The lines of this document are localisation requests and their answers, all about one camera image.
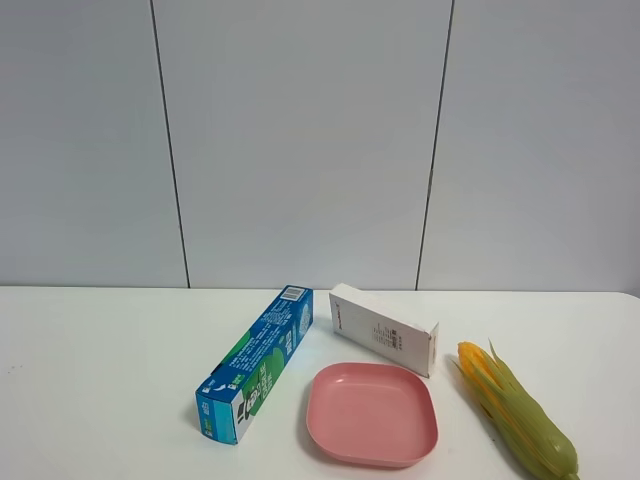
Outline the white cardboard box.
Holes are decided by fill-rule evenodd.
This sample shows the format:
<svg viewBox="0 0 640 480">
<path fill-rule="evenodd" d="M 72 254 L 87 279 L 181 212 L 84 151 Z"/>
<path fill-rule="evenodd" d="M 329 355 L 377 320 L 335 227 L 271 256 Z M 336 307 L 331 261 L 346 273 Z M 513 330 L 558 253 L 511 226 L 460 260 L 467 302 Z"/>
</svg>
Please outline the white cardboard box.
<svg viewBox="0 0 640 480">
<path fill-rule="evenodd" d="M 434 371 L 439 326 L 427 329 L 410 310 L 377 294 L 339 284 L 329 292 L 333 330 L 414 373 Z"/>
</svg>

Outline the pink square plate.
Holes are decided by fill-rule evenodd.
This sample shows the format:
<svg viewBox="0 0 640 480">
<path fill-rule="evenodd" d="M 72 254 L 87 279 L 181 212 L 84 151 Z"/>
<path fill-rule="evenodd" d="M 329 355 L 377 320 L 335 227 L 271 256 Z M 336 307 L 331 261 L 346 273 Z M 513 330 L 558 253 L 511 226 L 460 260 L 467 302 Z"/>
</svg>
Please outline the pink square plate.
<svg viewBox="0 0 640 480">
<path fill-rule="evenodd" d="M 319 371 L 309 393 L 306 426 L 325 454 L 342 462 L 406 468 L 437 445 L 431 394 L 398 366 L 342 362 Z"/>
</svg>

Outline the blue green toothpaste box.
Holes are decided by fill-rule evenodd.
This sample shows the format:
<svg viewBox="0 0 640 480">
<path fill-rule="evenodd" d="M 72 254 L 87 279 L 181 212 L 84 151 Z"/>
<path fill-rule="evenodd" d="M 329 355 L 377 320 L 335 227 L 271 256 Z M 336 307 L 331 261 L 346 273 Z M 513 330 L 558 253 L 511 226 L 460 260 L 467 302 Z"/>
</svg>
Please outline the blue green toothpaste box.
<svg viewBox="0 0 640 480">
<path fill-rule="evenodd" d="M 201 433 L 236 445 L 313 323 L 314 291 L 288 285 L 195 392 Z"/>
</svg>

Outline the corn cob with husk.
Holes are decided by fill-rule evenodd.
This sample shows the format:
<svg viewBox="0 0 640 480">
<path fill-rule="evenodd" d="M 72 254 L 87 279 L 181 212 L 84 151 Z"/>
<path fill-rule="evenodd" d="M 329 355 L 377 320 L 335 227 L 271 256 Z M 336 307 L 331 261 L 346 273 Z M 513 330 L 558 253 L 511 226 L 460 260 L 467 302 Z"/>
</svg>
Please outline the corn cob with husk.
<svg viewBox="0 0 640 480">
<path fill-rule="evenodd" d="M 577 479 L 573 443 L 496 351 L 465 341 L 457 345 L 457 357 L 466 388 L 521 465 L 537 479 Z"/>
</svg>

